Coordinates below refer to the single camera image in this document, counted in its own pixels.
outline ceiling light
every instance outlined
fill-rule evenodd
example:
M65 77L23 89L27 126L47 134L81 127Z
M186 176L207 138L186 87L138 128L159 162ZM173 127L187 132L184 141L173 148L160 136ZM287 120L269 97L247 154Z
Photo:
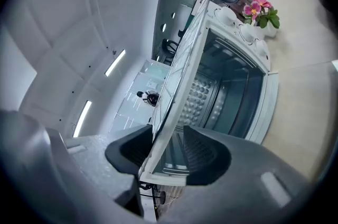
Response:
M162 32L164 32L165 31L165 28L167 27L167 24L163 24L163 25L161 25L161 30L162 30Z
M73 134L73 137L78 137L79 136L79 133L80 133L80 130L81 130L81 126L83 124L83 121L85 120L85 117L87 115L87 112L90 108L90 105L91 105L91 101L87 101L83 110L82 110L82 113L80 115L80 119L78 121L78 123L76 124L76 128L75 128L75 131L74 131L74 134Z
M115 68L115 66L118 64L118 62L122 59L122 57L126 54L126 51L123 50L121 54L116 58L116 60L111 64L111 66L108 68L108 70L105 72L106 76L109 76L112 70Z

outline white ceiling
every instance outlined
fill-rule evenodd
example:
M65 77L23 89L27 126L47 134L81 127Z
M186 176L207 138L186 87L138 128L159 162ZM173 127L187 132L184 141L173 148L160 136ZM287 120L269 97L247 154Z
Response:
M72 136L86 100L93 104L80 136L108 132L124 93L152 54L158 0L97 2L10 0L2 15L2 26L37 71L21 110L64 137ZM125 57L107 78L123 49Z

